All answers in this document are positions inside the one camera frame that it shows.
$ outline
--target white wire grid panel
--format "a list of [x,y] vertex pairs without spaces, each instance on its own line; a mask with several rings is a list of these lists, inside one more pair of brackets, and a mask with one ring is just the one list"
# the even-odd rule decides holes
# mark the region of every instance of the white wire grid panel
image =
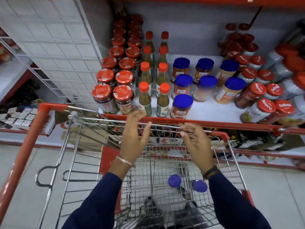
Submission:
[[[100,126],[105,126],[110,121],[103,123],[103,120],[99,119],[98,122]],[[112,138],[120,141],[120,127],[124,127],[124,123],[113,122],[117,129],[113,130],[109,124],[107,132]],[[87,122],[83,126],[87,128],[91,124]],[[141,134],[145,124],[139,123],[139,125],[138,130]],[[153,136],[144,153],[136,160],[135,168],[129,170],[123,181],[120,211],[116,214],[115,228],[153,228],[153,225],[169,227],[174,224],[183,224],[184,228],[188,226],[210,228],[218,225],[209,190],[198,193],[190,188],[189,181],[203,180],[203,176],[187,154],[185,144],[177,136],[179,127],[153,124],[151,129]],[[168,138],[169,143],[162,144],[163,138],[158,136],[160,131],[170,133],[172,137]],[[105,159],[103,154],[77,152],[77,147],[78,143],[70,171],[63,174],[63,180],[67,181],[67,185],[57,228],[62,227],[67,217],[81,205],[102,178],[100,163],[101,159]],[[245,189],[237,163],[234,159],[227,158],[228,152],[225,152],[224,142],[218,137],[211,136],[211,149],[221,172],[237,189]],[[182,177],[180,188],[168,185],[167,180],[172,174]]]
[[0,27],[24,51],[13,54],[29,56],[63,102],[97,110],[91,91],[102,56],[85,18],[78,0],[0,0]]

